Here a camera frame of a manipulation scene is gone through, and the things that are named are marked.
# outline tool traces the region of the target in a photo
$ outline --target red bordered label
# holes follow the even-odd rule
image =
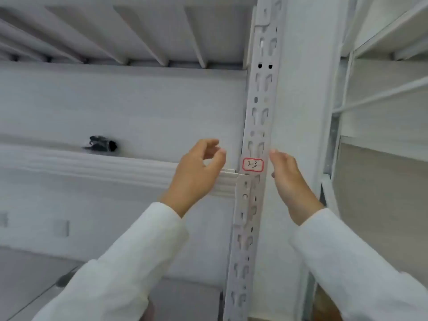
[[[246,157],[243,159],[242,168],[245,171],[262,172],[265,168],[265,162],[262,159]]]

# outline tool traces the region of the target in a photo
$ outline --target floor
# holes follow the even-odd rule
[[[61,290],[57,279],[82,265],[0,247],[0,321],[30,321]],[[217,321],[218,288],[163,279],[150,293],[154,321]]]

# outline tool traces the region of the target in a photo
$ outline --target metal bracket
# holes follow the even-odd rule
[[[238,203],[247,207],[247,215],[242,214],[242,207],[235,207],[223,321],[247,320],[249,313],[286,3],[287,0],[257,2],[239,170],[250,178],[250,195],[248,202]],[[237,194],[237,202],[242,196]]]

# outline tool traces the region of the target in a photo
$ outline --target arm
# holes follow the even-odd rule
[[[183,156],[160,202],[151,204],[99,259],[85,264],[33,321],[136,321],[188,233],[181,218],[209,193],[226,161],[218,140]],[[212,158],[208,166],[204,159]]]
[[[345,320],[426,320],[428,291],[399,273],[318,201],[296,160],[270,153],[278,192],[299,225],[291,239]]]

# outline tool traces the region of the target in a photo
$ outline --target right hand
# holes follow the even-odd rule
[[[272,177],[275,178],[278,194],[287,205],[294,223],[300,226],[323,209],[324,205],[309,188],[297,167],[295,158],[275,149],[270,151],[269,157],[274,165]]]

